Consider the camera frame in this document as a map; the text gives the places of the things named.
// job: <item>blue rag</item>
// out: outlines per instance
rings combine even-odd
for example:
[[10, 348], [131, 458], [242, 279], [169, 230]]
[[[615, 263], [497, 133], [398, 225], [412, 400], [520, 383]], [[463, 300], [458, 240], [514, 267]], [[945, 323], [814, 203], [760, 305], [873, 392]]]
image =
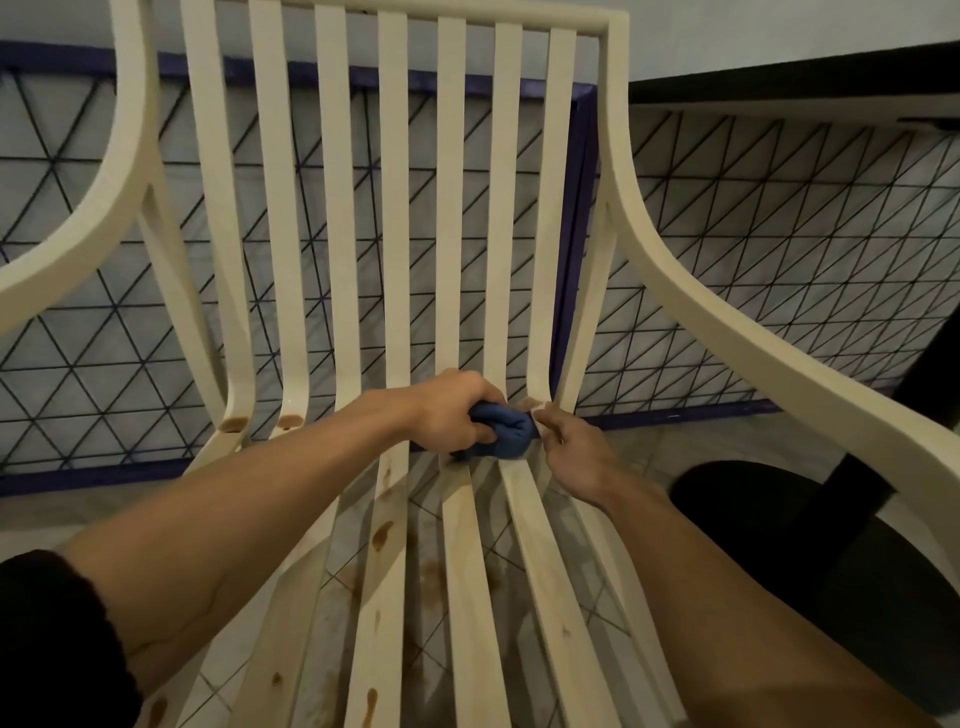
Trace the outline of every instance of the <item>blue rag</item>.
[[522, 457], [537, 433], [534, 419], [528, 413], [491, 401], [478, 401], [470, 408], [469, 415], [474, 422], [488, 425], [496, 433], [496, 442], [477, 443], [472, 448], [457, 450], [451, 453], [456, 460], [484, 455], [506, 459]]

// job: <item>chair slat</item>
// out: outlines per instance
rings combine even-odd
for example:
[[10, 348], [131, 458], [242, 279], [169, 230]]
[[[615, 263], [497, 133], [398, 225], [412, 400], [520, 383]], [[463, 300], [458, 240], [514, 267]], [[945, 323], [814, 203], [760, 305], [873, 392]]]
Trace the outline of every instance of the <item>chair slat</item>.
[[[229, 148], [227, 95], [224, 89], [223, 61], [220, 55], [220, 41], [217, 37], [213, 0], [184, 0], [180, 6], [180, 12], [187, 48], [188, 72], [201, 174], [204, 181], [206, 216], [210, 228], [210, 245], [213, 250], [214, 282], [217, 288], [217, 307], [224, 339], [229, 392], [228, 408], [221, 417], [215, 418], [214, 422], [218, 424], [218, 428], [190, 464], [187, 471], [191, 472], [240, 447], [247, 435], [253, 415], [256, 378], [253, 371], [247, 285]], [[157, 172], [151, 193], [144, 201], [141, 212], [142, 228], [148, 244], [162, 228], [169, 231], [176, 230], [177, 235], [180, 234], [176, 221], [169, 213], [172, 207], [158, 154], [155, 164]], [[196, 296], [185, 263], [184, 256], [183, 270], [172, 277], [171, 273], [166, 272], [164, 263], [157, 265], [158, 261], [154, 260], [157, 279], [161, 282], [163, 298], [168, 307], [171, 305], [182, 307], [183, 302], [189, 301], [189, 295], [169, 288], [173, 278], [181, 279], [191, 289], [190, 294]], [[178, 337], [189, 360], [189, 352], [196, 349], [198, 345], [196, 342], [184, 341], [179, 328]], [[191, 372], [198, 380], [198, 388], [200, 388], [202, 378], [192, 363]], [[144, 702], [137, 726], [149, 724], [153, 728], [173, 728], [179, 722], [180, 714], [197, 681], [207, 650], [208, 646], [205, 646], [194, 659], [168, 680], [163, 688]], [[157, 723], [156, 706], [159, 705], [164, 709], [161, 714], [163, 718], [160, 723]]]
[[276, 0], [250, 0], [253, 72], [263, 181], [267, 191], [270, 253], [274, 265], [276, 322], [283, 372], [283, 404], [275, 434], [303, 425], [310, 402], [300, 270], [300, 231], [290, 130], [290, 88], [283, 43], [282, 6]]
[[240, 419], [249, 421], [253, 416], [256, 376], [229, 145], [224, 64], [214, 0], [185, 0], [180, 3], [180, 13], [230, 392], [229, 411], [221, 429], [226, 426], [227, 430], [235, 430]]
[[[341, 409], [360, 394], [347, 19], [342, 8], [318, 7], [315, 21], [336, 357], [336, 408]], [[243, 685], [233, 704], [229, 728], [286, 728], [290, 724], [313, 628], [314, 610], [324, 583], [324, 568], [338, 505], [338, 498], [330, 503], [280, 566], [280, 577], [247, 664]]]
[[[594, 332], [600, 321], [600, 311], [607, 292], [607, 277], [616, 248], [616, 230], [607, 207], [607, 193], [608, 190], [601, 186], [593, 209], [587, 257], [581, 272], [580, 289], [577, 291], [577, 305], [564, 368], [557, 387], [557, 404], [570, 412], [576, 409], [577, 396], [587, 371]], [[636, 652], [647, 673], [645, 682], [654, 691], [659, 714], [654, 713], [653, 705], [649, 706], [650, 715], [645, 722], [651, 726], [663, 725], [669, 717], [671, 723], [683, 723], [686, 720], [684, 705], [670, 675], [630, 554], [613, 529], [612, 523], [602, 512], [580, 500], [574, 500], [573, 507], [607, 584], [610, 585], [613, 598], [630, 628]]]
[[347, 60], [347, 14], [343, 8], [315, 11], [317, 71], [320, 76], [324, 141], [327, 249], [333, 306], [336, 407], [360, 394], [360, 324], [357, 297], [356, 233], [353, 211], [353, 156]]
[[383, 304], [387, 386], [410, 383], [410, 128], [407, 125], [407, 18], [378, 16], [380, 181], [383, 197]]
[[458, 728], [510, 728], [510, 709], [473, 483], [467, 463], [441, 465], [446, 593]]
[[[407, 18], [377, 15], [387, 386], [410, 383], [410, 203]], [[398, 726], [410, 444], [381, 455], [363, 598], [357, 617], [346, 725]]]
[[520, 26], [496, 24], [483, 373], [504, 392], [507, 388], [507, 325], [510, 321], [511, 256], [514, 249], [516, 130], [520, 107], [522, 40], [523, 29]]
[[209, 324], [197, 287], [190, 277], [190, 262], [157, 148], [147, 150], [144, 166], [151, 170], [151, 184], [143, 198], [137, 223], [154, 269], [156, 284], [170, 314], [190, 374], [204, 401], [207, 414], [221, 424], [226, 412], [226, 377], [214, 350]]
[[567, 728], [620, 724], [526, 460], [500, 460], [516, 539]]
[[540, 401], [550, 399], [553, 303], [557, 291], [557, 256], [564, 212], [566, 138], [570, 127], [570, 90], [573, 87], [576, 50], [576, 33], [556, 29], [550, 31], [543, 102], [540, 193], [537, 198], [537, 243], [530, 294], [530, 336], [527, 340], [527, 394]]
[[[464, 205], [464, 91], [467, 23], [441, 18], [437, 50], [437, 373], [459, 366], [461, 210]], [[509, 728], [510, 710], [493, 625], [490, 587], [466, 463], [443, 462], [446, 591], [457, 725]]]
[[438, 22], [437, 373], [460, 366], [460, 264], [464, 206], [464, 94], [467, 23]]

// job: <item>gray floor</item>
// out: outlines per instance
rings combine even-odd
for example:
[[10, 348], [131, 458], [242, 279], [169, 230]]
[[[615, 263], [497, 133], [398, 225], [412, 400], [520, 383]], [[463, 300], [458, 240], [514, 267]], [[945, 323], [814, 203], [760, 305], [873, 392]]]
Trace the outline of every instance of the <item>gray floor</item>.
[[[750, 459], [822, 479], [842, 452], [788, 415], [663, 425], [610, 433], [632, 467], [668, 485], [687, 468], [718, 459]], [[426, 460], [415, 462], [410, 498], [406, 652], [401, 724], [451, 726], [453, 689], [446, 639], [445, 566], [440, 495]], [[372, 501], [372, 472], [342, 498], [316, 613], [294, 726], [328, 728], [342, 723], [356, 611], [362, 586]], [[111, 486], [0, 500], [0, 558], [55, 546], [156, 485]], [[511, 717], [518, 728], [557, 728], [563, 721], [540, 643], [523, 561], [510, 525], [502, 488], [492, 478], [476, 486], [481, 541], [486, 550], [494, 622], [508, 685]], [[612, 686], [625, 726], [640, 725], [632, 676], [639, 664], [622, 617], [608, 594], [568, 498], [551, 488], [545, 497], [574, 591]], [[925, 525], [894, 498], [881, 517], [919, 548], [955, 587], [960, 582]], [[187, 728], [226, 726], [230, 706], [259, 631], [275, 580], [216, 638], [184, 713]], [[958, 725], [960, 721], [944, 721]]]

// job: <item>chair armrest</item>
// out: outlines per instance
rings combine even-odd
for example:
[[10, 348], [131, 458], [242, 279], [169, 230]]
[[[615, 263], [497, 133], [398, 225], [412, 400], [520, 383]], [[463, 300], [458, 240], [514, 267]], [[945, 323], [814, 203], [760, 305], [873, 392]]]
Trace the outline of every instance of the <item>chair armrest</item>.
[[140, 209], [148, 179], [144, 151], [156, 144], [156, 55], [146, 7], [110, 0], [117, 101], [107, 151], [73, 214], [46, 240], [0, 268], [0, 333], [83, 282], [119, 244]]
[[880, 473], [960, 568], [960, 440], [949, 430], [801, 352], [729, 305], [663, 244], [636, 183], [627, 106], [629, 29], [601, 45], [601, 168], [620, 244], [660, 304], [776, 404]]

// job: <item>brown stain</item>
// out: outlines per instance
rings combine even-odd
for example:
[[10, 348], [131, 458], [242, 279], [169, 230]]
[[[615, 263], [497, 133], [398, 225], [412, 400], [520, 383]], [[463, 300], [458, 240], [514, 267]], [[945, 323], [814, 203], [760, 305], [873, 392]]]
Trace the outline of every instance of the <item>brown stain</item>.
[[218, 429], [221, 432], [243, 432], [249, 421], [249, 417], [227, 417], [220, 423]]
[[390, 533], [390, 529], [394, 527], [393, 521], [387, 521], [379, 528], [376, 529], [376, 533], [373, 534], [373, 538], [370, 539], [371, 546], [373, 546], [374, 551], [379, 551], [383, 548], [383, 545], [387, 543], [387, 534]]
[[500, 581], [500, 577], [497, 575], [496, 571], [491, 571], [490, 564], [487, 564], [487, 588], [490, 590], [490, 593], [493, 594], [500, 590], [503, 586], [503, 582]]
[[303, 417], [300, 415], [283, 415], [276, 421], [276, 426], [280, 429], [292, 429], [293, 427], [303, 426]]
[[154, 701], [154, 704], [150, 706], [150, 720], [147, 722], [147, 725], [149, 728], [156, 728], [166, 715], [167, 698], [165, 695], [161, 695]]
[[376, 688], [367, 691], [367, 714], [363, 717], [363, 728], [373, 725], [373, 711], [376, 709]]
[[420, 602], [426, 609], [442, 606], [446, 596], [446, 566], [428, 561], [420, 568]]

